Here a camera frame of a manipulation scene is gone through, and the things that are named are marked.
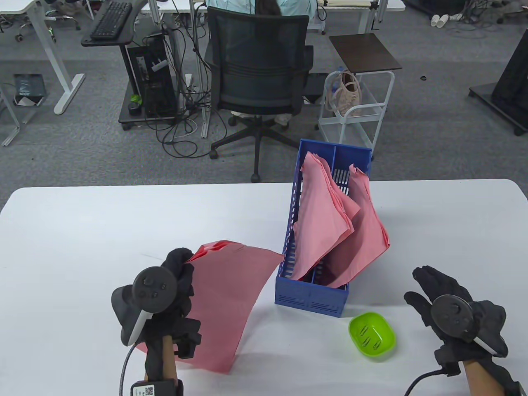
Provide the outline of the person's left hand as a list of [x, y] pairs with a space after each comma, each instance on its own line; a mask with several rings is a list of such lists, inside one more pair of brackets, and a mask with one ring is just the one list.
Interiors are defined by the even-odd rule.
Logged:
[[161, 266], [176, 278], [177, 294], [168, 308], [146, 321], [140, 336], [141, 342], [153, 342], [169, 336], [172, 345], [177, 346], [174, 354], [181, 360], [193, 358], [202, 340], [200, 320], [188, 317], [194, 296], [192, 256], [192, 251], [187, 248], [177, 248], [168, 253]]

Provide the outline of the person's right hand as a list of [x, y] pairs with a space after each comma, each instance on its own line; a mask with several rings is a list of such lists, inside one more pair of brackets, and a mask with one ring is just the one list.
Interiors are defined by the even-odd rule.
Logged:
[[405, 302], [412, 306], [421, 316], [424, 325], [430, 327], [443, 342], [435, 355], [441, 356], [440, 365], [450, 375], [460, 372], [460, 363], [472, 363], [492, 359], [492, 355], [475, 343], [466, 343], [459, 338], [447, 335], [434, 322], [431, 315], [432, 302], [442, 295], [454, 295], [471, 302], [473, 298], [468, 290], [456, 279], [445, 275], [431, 266], [419, 266], [412, 272], [413, 279], [419, 283], [425, 295], [417, 292], [406, 292]]

